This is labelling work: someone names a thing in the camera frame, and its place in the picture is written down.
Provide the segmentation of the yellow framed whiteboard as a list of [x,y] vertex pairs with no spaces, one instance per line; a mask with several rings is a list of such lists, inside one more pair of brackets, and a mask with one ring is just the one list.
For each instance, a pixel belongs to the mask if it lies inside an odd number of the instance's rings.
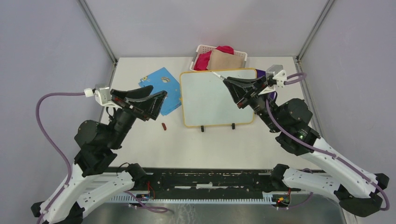
[[252,79],[253,68],[215,71],[189,71],[179,76],[183,121],[186,127],[244,125],[254,121],[252,109],[239,109],[223,77]]

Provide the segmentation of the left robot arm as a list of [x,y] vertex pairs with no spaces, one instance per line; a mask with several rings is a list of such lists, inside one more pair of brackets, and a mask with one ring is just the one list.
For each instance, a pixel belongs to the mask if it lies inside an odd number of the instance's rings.
[[118,91],[107,85],[96,85],[82,92],[94,97],[104,108],[112,108],[109,123],[94,120],[81,123],[75,135],[80,150],[73,162],[66,162],[68,174],[56,191],[45,201],[31,206],[40,224],[79,224],[97,207],[112,197],[132,188],[148,187],[147,174],[137,163],[129,164],[124,171],[102,186],[86,191],[116,158],[116,150],[137,119],[156,120],[167,97],[166,91],[153,93],[148,85],[129,91]]

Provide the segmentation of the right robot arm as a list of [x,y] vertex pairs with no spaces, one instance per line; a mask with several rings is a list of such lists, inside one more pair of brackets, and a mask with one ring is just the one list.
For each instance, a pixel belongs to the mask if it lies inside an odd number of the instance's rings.
[[251,107],[270,132],[277,134],[276,141],[282,149],[325,171],[325,175],[318,175],[278,164],[270,176],[273,189],[287,187],[319,194],[359,217],[390,209],[385,193],[389,177],[365,171],[330,146],[310,127],[312,112],[304,100],[293,98],[278,105],[276,94],[266,92],[275,84],[271,77],[227,77],[223,83],[238,108]]

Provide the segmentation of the white marker pen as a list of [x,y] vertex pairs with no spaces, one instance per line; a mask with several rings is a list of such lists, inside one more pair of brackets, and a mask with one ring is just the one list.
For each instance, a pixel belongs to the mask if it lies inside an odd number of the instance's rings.
[[214,74],[217,78],[219,78],[221,81],[223,81],[225,78],[222,76],[222,75],[220,75],[220,74],[218,74],[217,72],[215,72],[215,71],[212,71],[212,74]]

